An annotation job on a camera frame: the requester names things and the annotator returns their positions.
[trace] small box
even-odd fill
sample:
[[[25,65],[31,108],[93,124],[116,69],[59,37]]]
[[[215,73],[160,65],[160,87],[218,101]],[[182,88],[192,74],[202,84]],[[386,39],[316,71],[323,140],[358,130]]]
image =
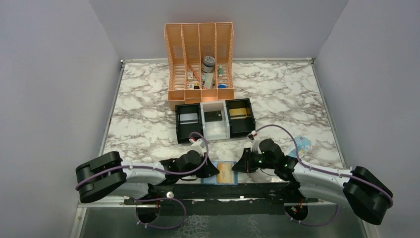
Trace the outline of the small box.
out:
[[[187,72],[187,79],[188,79],[188,81],[193,81],[194,80],[194,74],[193,74],[192,71]]]

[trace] marble surface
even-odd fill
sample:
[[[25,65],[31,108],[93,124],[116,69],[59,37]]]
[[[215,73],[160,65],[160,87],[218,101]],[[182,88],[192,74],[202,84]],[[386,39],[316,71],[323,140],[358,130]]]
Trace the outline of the marble surface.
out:
[[[278,124],[294,136],[312,143],[304,160],[315,165],[343,168],[324,104],[308,62],[254,62],[233,64],[235,98],[250,98],[257,128]],[[118,92],[104,153],[119,151],[122,158],[157,162],[178,158],[188,151],[179,145],[175,113],[167,103],[169,69],[165,63],[126,64]],[[285,150],[291,143],[278,128],[263,129],[259,136],[272,138]],[[238,161],[246,139],[209,143],[215,161]],[[239,174],[239,182],[276,182],[257,171]]]

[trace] metal frame edge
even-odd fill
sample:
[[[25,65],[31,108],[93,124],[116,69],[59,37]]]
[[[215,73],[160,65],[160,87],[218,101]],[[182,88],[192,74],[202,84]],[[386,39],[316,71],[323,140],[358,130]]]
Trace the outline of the metal frame edge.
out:
[[[344,161],[343,153],[341,153],[340,143],[338,143],[337,129],[335,128],[334,118],[332,117],[331,111],[329,110],[329,107],[328,107],[327,100],[325,99],[325,96],[324,96],[324,92],[322,91],[321,84],[319,83],[318,76],[315,71],[314,60],[312,59],[310,63],[312,66],[312,71],[314,72],[316,84],[318,85],[319,93],[321,94],[322,102],[324,103],[325,111],[327,112],[329,124],[331,126],[332,135],[334,136],[335,144],[337,145],[338,154],[340,155],[341,164],[343,165],[343,168],[346,169],[347,168],[346,162]]]
[[[311,62],[312,58],[234,58],[234,62]],[[125,59],[122,63],[168,63],[168,59]]]

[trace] small bottle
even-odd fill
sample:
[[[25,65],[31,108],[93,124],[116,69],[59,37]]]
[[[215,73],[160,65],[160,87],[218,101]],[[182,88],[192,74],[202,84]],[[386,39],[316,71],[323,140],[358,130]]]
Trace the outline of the small bottle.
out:
[[[223,68],[221,65],[219,65],[219,78],[223,77]]]

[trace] purple cable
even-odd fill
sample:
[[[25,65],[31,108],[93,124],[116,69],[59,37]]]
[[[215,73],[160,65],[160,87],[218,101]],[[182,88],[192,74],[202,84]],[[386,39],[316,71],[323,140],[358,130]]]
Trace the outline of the purple cable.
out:
[[[279,125],[275,125],[275,124],[264,125],[264,126],[258,128],[257,130],[255,130],[255,132],[258,132],[261,129],[264,129],[264,128],[269,127],[269,126],[278,127],[280,129],[282,129],[284,132],[286,132],[290,136],[290,138],[293,140],[293,144],[295,144],[296,151],[299,150],[298,149],[298,143],[296,143],[296,140],[292,136],[292,134],[290,134],[289,131],[287,131],[285,128],[283,128],[283,127],[281,127]],[[342,177],[346,177],[346,178],[351,178],[351,179],[357,180],[359,182],[362,182],[362,183],[364,183],[366,185],[369,185],[369,186],[373,187],[374,189],[378,190],[379,192],[383,193],[388,198],[388,200],[389,200],[389,207],[388,208],[391,208],[394,205],[394,201],[392,200],[392,197],[387,192],[385,192],[385,190],[383,190],[382,188],[376,186],[375,184],[373,184],[371,182],[368,182],[368,181],[366,181],[364,179],[361,179],[361,178],[356,177],[356,176],[353,176],[353,175],[338,174],[338,173],[334,173],[334,172],[330,172],[330,171],[327,171],[327,170],[322,170],[322,169],[318,169],[318,168],[314,168],[314,167],[311,168],[309,165],[307,165],[307,164],[305,164],[305,163],[302,162],[302,160],[299,158],[299,153],[296,153],[296,159],[298,160],[299,164],[301,164],[305,168],[312,169],[312,170],[315,170],[315,171],[318,171],[318,172],[321,172],[321,173],[325,173],[325,174],[328,174],[328,175],[342,176]]]
[[[135,200],[137,202],[154,202],[154,201],[160,201],[160,200],[173,200],[173,201],[179,203],[182,206],[182,209],[184,210],[184,218],[182,219],[182,221],[179,224],[177,224],[175,226],[171,226],[171,227],[159,227],[159,226],[155,226],[155,225],[149,225],[148,223],[143,223],[143,222],[140,221],[140,218],[139,218],[139,216],[137,215],[137,212],[136,212],[136,218],[137,218],[137,222],[138,222],[137,224],[142,224],[142,225],[145,226],[145,228],[152,227],[152,228],[157,228],[157,229],[162,229],[162,230],[171,230],[171,229],[180,227],[185,222],[185,220],[187,219],[187,208],[185,208],[185,205],[180,200],[178,200],[176,198],[163,197],[163,198],[155,198],[155,199],[147,199],[147,200],[141,200],[141,199],[134,199],[133,198],[133,200]]]
[[[195,131],[193,131],[193,132],[191,132],[191,133],[190,133],[190,138],[192,138],[192,135],[194,135],[194,134],[198,135],[199,137],[201,137],[201,139],[203,139],[204,144],[206,145],[206,151],[207,151],[207,152],[206,152],[206,156],[204,157],[203,162],[202,162],[202,163],[200,164],[200,166],[198,166],[197,168],[195,168],[195,169],[193,169],[193,170],[191,170],[191,171],[187,171],[187,172],[171,172],[171,171],[162,170],[162,169],[159,169],[159,168],[154,168],[154,167],[151,167],[151,166],[143,166],[143,165],[133,165],[133,168],[135,168],[135,169],[149,169],[149,170],[156,170],[156,171],[159,171],[159,172],[162,172],[162,173],[165,173],[165,174],[169,174],[169,175],[189,175],[189,174],[194,173],[195,171],[197,171],[197,170],[201,169],[201,167],[203,167],[203,166],[204,166],[204,164],[207,162],[207,158],[209,157],[209,143],[207,142],[207,140],[204,138],[204,136],[203,136],[203,135],[201,135],[200,133],[195,132]],[[90,176],[90,177],[88,177],[88,178],[84,179],[84,180],[83,180],[83,181],[81,181],[80,183],[78,183],[78,184],[76,185],[76,190],[77,190],[77,191],[79,191],[79,188],[80,188],[82,185],[84,185],[86,182],[88,182],[88,181],[90,181],[90,180],[92,180],[92,179],[94,179],[94,178],[96,178],[96,177],[99,177],[99,176],[101,176],[101,175],[103,175],[103,174],[106,174],[106,173],[111,172],[111,171],[114,171],[114,170],[127,169],[127,168],[129,168],[129,167],[130,167],[129,165],[121,165],[121,166],[112,167],[112,168],[109,168],[109,169],[107,169],[107,170],[101,171],[101,172],[99,172],[99,173],[97,173],[97,174],[94,174],[94,175],[92,175],[92,176]]]
[[[340,206],[337,205],[337,209],[335,210],[334,216],[331,219],[329,219],[328,221],[326,221],[324,223],[320,223],[320,224],[306,223],[306,222],[295,220],[287,212],[286,212],[286,215],[288,217],[292,218],[292,221],[297,222],[300,225],[310,226],[310,227],[322,227],[322,226],[326,226],[326,225],[330,224],[331,222],[333,222],[337,218],[338,214],[340,213],[340,209],[341,209]]]

